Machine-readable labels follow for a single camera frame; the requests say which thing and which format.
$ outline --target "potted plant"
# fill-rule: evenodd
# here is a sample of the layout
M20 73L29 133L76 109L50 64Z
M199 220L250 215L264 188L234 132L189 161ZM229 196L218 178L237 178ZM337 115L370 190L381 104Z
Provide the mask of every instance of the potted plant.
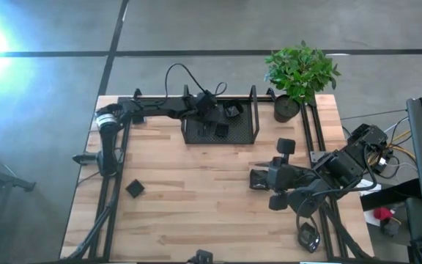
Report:
M283 48L266 58L269 64L268 79L276 89L286 92L275 101L275 119L287 122L295 117L303 101L315 100L315 92L320 92L331 81L331 87L336 88L333 76L340 76L333 67L332 59L327 58L322 51L307 47L302 41L301 46Z

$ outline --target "wooden table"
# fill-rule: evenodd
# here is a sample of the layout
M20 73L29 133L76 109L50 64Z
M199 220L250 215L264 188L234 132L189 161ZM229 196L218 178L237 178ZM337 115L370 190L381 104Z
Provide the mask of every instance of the wooden table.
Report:
M116 103L117 98L100 96L97 107ZM342 148L346 142L335 98L317 95L316 101L327 150ZM314 124L309 120L318 149ZM279 137L297 142L291 164L309 166L302 117L299 114L279 123L273 118L273 104L259 103L259 123L260 132L253 145L186 145L179 120L168 117L148 117L145 125L132 125L110 261L184 262L197 249L212 252L217 261L326 260L323 242L313 254L297 243L292 210L271 211L271 192L248 188L253 164L278 155L275 144ZM96 130L93 123L87 151L100 149ZM96 171L96 166L83 167L79 180ZM134 179L146 188L136 199L125 190ZM101 181L96 176L77 188L62 257L73 252L92 227ZM358 194L346 195L338 206L344 226L361 248L373 255ZM321 229L319 214L314 216ZM333 226L330 233L337 255Z

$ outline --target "concrete floor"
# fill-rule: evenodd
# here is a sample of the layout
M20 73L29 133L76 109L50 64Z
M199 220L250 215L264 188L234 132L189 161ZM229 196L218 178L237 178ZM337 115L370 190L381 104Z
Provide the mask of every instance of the concrete floor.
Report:
M0 1L0 51L108 51L121 0ZM298 44L329 49L422 48L422 0L139 0L129 3L119 50L272 49ZM336 95L343 125L388 128L422 96L422 55L334 56L343 74ZM163 93L169 65L185 63L208 89L229 83L229 94L260 92L262 56L116 58L106 94ZM105 57L0 59L0 159L19 177L37 181L15 189L0 223L0 263L55 260L62 244ZM171 74L171 94L183 84ZM408 129L405 122L398 133ZM410 143L405 147L412 150ZM416 177L403 169L396 184ZM376 255L406 260L405 247L370 228Z

